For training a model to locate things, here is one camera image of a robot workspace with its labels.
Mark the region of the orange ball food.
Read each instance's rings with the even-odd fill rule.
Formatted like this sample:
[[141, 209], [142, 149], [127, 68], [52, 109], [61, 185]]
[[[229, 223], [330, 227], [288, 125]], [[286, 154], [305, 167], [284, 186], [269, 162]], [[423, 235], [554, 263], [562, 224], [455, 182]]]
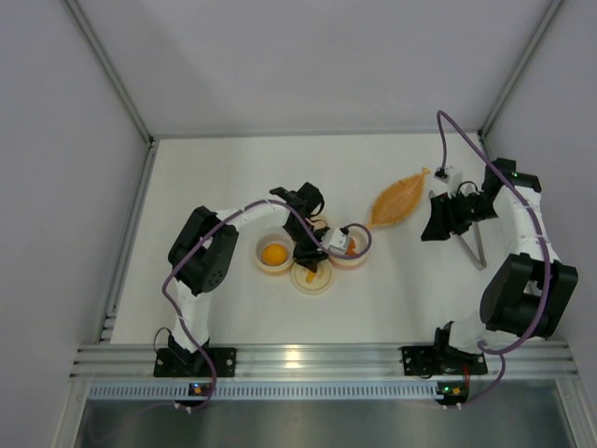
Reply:
[[262, 262], [268, 266], [280, 266], [287, 260], [287, 249], [281, 244], [267, 245], [261, 254]]

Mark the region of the orange shrimp food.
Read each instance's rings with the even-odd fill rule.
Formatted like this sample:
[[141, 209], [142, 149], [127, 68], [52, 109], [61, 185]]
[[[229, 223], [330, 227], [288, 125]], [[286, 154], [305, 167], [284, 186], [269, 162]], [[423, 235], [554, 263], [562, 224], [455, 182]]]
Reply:
[[358, 254], [357, 244], [354, 238], [350, 238], [345, 254], [349, 257], [355, 257]]

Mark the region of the metal tongs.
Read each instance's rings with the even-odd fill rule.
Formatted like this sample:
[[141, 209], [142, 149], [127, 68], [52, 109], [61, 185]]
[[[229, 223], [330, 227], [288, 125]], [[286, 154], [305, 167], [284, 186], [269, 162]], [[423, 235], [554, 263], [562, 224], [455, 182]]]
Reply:
[[481, 238], [481, 232], [479, 229], [478, 222], [473, 222], [471, 224], [470, 230], [473, 234], [473, 242], [474, 246], [471, 247], [470, 244], [465, 240], [462, 234], [453, 233], [451, 236], [456, 240], [458, 245], [464, 250], [465, 254], [467, 255], [468, 259], [471, 261], [473, 266], [479, 270], [483, 271], [487, 267], [487, 260], [485, 256], [485, 250]]

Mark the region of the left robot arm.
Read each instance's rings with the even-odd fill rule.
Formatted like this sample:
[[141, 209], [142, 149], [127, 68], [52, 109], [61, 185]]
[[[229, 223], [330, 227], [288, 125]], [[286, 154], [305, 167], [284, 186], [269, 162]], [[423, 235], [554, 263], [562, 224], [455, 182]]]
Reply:
[[317, 229], [312, 223], [325, 206], [319, 188], [306, 182], [297, 190], [278, 187], [270, 194], [270, 200], [257, 200], [240, 209], [215, 212], [200, 206], [191, 212], [168, 252], [171, 272], [161, 287], [175, 312], [168, 340], [174, 349], [186, 355], [206, 350], [209, 294], [228, 274], [242, 230], [273, 229], [290, 239], [281, 261], [267, 259], [267, 246], [257, 251], [259, 261], [275, 272], [284, 270], [286, 264], [300, 266], [311, 281], [323, 269], [330, 255], [330, 247], [324, 244], [329, 227]]

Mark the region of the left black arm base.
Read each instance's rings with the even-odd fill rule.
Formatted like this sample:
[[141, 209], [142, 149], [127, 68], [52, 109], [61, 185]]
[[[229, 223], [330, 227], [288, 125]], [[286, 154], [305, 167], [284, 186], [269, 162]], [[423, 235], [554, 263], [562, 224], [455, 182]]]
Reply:
[[[208, 357], [215, 367], [218, 378], [235, 376], [237, 350], [233, 347], [208, 347]], [[212, 371], [199, 351], [189, 354], [176, 353], [171, 348], [161, 348], [156, 355], [153, 376], [166, 378], [210, 377]]]

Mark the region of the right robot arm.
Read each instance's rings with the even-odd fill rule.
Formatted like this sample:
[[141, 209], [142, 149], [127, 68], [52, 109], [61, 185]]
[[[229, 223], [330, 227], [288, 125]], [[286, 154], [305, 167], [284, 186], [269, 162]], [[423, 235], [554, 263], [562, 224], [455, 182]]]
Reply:
[[536, 175], [519, 171], [513, 160], [498, 158], [487, 163], [479, 190], [463, 193], [455, 188], [430, 197], [424, 242], [461, 236], [484, 220], [500, 222], [507, 256], [481, 296], [479, 320], [488, 331], [518, 339], [504, 348], [480, 341], [478, 347], [486, 354], [502, 356], [533, 337], [552, 336], [576, 288], [576, 268], [561, 262], [548, 238], [541, 193]]

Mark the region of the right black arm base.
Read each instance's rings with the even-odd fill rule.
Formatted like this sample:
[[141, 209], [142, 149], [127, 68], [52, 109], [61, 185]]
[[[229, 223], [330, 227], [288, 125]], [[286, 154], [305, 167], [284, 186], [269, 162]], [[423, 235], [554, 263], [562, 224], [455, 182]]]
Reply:
[[400, 348], [404, 373], [407, 376], [485, 375], [488, 367], [484, 355], [470, 354], [453, 347], [411, 345]]

